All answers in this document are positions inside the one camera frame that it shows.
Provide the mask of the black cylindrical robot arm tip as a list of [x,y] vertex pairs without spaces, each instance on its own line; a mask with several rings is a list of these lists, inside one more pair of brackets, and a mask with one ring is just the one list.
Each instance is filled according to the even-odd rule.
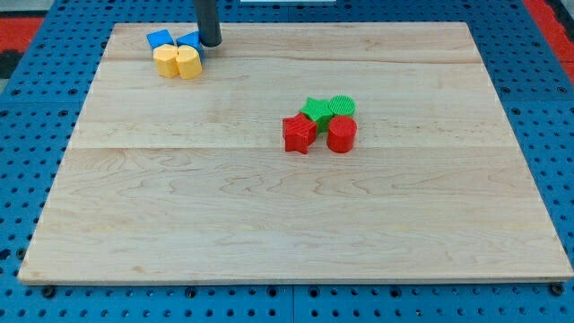
[[215,48],[222,43],[221,25],[215,0],[194,0],[200,42]]

